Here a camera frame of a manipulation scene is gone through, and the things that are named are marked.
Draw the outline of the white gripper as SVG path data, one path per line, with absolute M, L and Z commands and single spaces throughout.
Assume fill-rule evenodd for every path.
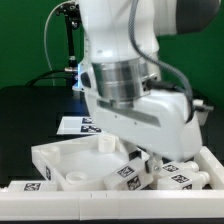
M 97 127 L 149 152 L 152 178 L 162 157 L 186 161 L 202 148 L 197 115 L 184 94 L 149 90 L 145 63 L 87 65 L 80 68 L 89 114 Z

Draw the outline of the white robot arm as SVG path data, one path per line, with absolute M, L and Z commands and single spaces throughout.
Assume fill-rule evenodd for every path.
M 158 58 L 157 38 L 198 32 L 221 0 L 80 0 L 88 38 L 81 72 L 85 99 L 97 127 L 139 146 L 155 174 L 164 158 L 186 161 L 202 148 L 192 87 Z

